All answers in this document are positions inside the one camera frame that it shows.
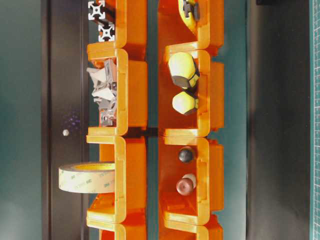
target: black cap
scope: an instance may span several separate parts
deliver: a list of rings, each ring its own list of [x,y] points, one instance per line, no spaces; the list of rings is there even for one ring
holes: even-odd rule
[[[179,151],[179,159],[183,163],[191,162],[194,159],[194,157],[195,157],[195,152],[189,146],[185,146],[181,148],[181,150]]]

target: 3m tape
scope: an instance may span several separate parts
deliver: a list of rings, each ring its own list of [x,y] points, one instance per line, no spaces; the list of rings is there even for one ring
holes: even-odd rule
[[[102,194],[115,191],[115,164],[85,162],[59,167],[59,188],[81,194]]]

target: teal background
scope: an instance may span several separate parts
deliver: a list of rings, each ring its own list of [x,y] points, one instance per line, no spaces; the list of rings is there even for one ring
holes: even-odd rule
[[[42,239],[41,1],[0,7],[0,239]]]
[[[208,137],[224,146],[224,210],[215,212],[224,240],[246,239],[247,1],[224,1],[224,128]]]

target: orange storage bin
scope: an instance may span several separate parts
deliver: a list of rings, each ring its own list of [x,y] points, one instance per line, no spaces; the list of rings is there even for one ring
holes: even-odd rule
[[[87,211],[87,223],[99,223],[101,227],[107,223],[122,223],[130,214],[145,214],[145,138],[88,135],[86,141],[99,144],[100,162],[115,163],[114,193],[97,195]]]
[[[206,137],[210,131],[224,127],[224,65],[211,62],[205,50],[188,51],[200,72],[197,81],[198,109],[196,113],[185,116],[174,110],[172,99],[182,89],[173,84],[168,67],[169,55],[159,65],[158,125],[161,135],[166,137]]]
[[[115,8],[115,41],[89,44],[88,56],[108,49],[125,49],[130,59],[144,61],[147,45],[147,0],[107,0]]]
[[[159,0],[158,5],[158,51],[159,57],[168,54],[207,50],[216,56],[224,44],[224,0],[196,0],[200,19],[196,35],[182,21],[178,0]]]
[[[205,225],[212,211],[224,208],[224,147],[202,137],[159,138],[159,204],[166,221]],[[183,146],[195,149],[196,158],[183,163]],[[176,183],[185,175],[196,176],[196,188],[188,196],[177,192]]]
[[[122,223],[90,221],[89,227],[99,228],[99,240],[146,240],[146,218],[144,214],[131,214]]]
[[[159,240],[223,240],[224,230],[219,225],[217,216],[211,215],[206,225],[159,221]]]
[[[106,49],[89,55],[89,61],[99,69],[104,67],[104,61],[108,58],[116,58],[116,126],[89,127],[88,135],[122,136],[131,127],[145,130],[148,125],[147,63],[129,60],[123,49]]]

